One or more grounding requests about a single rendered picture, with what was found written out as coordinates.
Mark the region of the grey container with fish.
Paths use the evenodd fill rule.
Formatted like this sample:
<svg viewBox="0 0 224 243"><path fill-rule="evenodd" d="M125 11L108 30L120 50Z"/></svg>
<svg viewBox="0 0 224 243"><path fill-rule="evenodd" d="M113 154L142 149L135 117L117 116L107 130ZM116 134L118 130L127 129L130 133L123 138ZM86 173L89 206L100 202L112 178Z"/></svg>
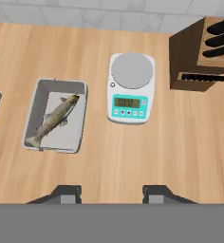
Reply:
<svg viewBox="0 0 224 243"><path fill-rule="evenodd" d="M40 148L26 142L26 139L35 136L37 128L45 123L45 114L51 113L62 103L61 97L68 98L72 95L79 95L80 98L67 117L67 125L54 128L42 139ZM82 143L86 105L86 82L39 78L34 87L28 108L22 146L34 151L54 150L58 153L76 154L80 150Z"/></svg>

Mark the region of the brown wooden knife block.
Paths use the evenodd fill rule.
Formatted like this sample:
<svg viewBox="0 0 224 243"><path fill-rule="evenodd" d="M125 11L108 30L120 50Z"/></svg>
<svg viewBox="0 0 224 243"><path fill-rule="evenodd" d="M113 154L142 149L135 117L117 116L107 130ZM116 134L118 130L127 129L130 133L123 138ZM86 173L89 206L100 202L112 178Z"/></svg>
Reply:
<svg viewBox="0 0 224 243"><path fill-rule="evenodd" d="M206 16L169 38L170 88L204 92L216 83L224 83L224 56L207 58L205 41L215 37L207 28L224 20Z"/></svg>

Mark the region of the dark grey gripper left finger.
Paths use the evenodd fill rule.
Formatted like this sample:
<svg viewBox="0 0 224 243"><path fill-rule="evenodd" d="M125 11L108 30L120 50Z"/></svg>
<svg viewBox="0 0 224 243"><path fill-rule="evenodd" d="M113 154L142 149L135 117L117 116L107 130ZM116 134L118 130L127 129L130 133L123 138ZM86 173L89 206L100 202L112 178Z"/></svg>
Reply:
<svg viewBox="0 0 224 243"><path fill-rule="evenodd" d="M81 204L81 185L58 185L49 195L41 196L29 204Z"/></svg>

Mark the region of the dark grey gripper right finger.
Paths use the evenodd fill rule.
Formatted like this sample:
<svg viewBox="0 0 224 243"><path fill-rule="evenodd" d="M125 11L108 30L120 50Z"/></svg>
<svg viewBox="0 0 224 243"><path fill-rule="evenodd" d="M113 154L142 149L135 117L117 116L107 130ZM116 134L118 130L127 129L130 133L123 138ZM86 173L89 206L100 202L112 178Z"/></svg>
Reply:
<svg viewBox="0 0 224 243"><path fill-rule="evenodd" d="M188 198L173 194L166 185L143 185L142 193L143 204L195 204Z"/></svg>

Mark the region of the white and teal kitchen scale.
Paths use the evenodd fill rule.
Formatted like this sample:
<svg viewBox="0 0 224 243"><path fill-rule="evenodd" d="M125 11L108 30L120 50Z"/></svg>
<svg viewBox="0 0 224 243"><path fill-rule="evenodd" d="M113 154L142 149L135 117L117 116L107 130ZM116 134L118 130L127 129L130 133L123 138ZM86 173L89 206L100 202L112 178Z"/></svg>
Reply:
<svg viewBox="0 0 224 243"><path fill-rule="evenodd" d="M111 122L148 122L155 96L155 59L137 52L110 57L107 83L107 118Z"/></svg>

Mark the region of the brown fish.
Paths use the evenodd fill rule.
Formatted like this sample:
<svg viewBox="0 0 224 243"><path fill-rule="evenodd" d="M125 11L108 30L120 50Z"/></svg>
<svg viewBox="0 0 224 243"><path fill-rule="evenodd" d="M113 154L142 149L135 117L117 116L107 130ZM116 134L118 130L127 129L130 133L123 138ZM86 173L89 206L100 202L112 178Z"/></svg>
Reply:
<svg viewBox="0 0 224 243"><path fill-rule="evenodd" d="M26 142L33 147L40 148L44 136L47 136L57 126L67 125L67 117L74 109L80 96L71 95L68 98L61 97L61 103L51 112L44 115L45 122L37 128L33 137L26 138Z"/></svg>

